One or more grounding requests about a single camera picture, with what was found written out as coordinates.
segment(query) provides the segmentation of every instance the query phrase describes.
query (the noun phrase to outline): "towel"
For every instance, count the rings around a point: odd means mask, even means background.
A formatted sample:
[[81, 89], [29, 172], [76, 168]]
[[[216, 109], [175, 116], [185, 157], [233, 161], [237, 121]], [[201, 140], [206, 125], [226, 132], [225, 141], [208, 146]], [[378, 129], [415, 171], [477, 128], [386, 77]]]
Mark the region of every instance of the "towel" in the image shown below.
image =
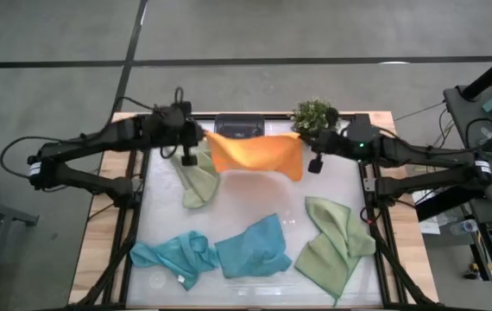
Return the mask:
[[337, 300], [361, 256], [375, 253], [375, 240], [346, 206], [307, 197], [306, 209], [321, 233], [306, 244], [295, 268]]
[[292, 181], [302, 177], [301, 140], [298, 133], [233, 139], [206, 132], [213, 165], [218, 173], [228, 169], [277, 171]]
[[219, 266], [218, 254], [208, 246], [208, 239], [196, 231], [181, 234], [157, 246], [137, 242], [130, 255], [136, 267], [161, 264], [170, 269], [186, 290], [196, 284], [200, 272]]
[[226, 278], [271, 276], [292, 264], [284, 254], [287, 245], [277, 214], [256, 222], [242, 234], [215, 243], [215, 247]]
[[193, 150], [198, 158], [198, 165], [184, 167], [180, 158], [184, 155], [183, 147], [179, 146], [171, 157], [171, 163], [177, 171], [180, 182], [185, 188], [183, 207], [202, 207], [211, 201], [219, 185], [219, 174], [211, 162], [211, 151], [207, 141], [199, 142]]

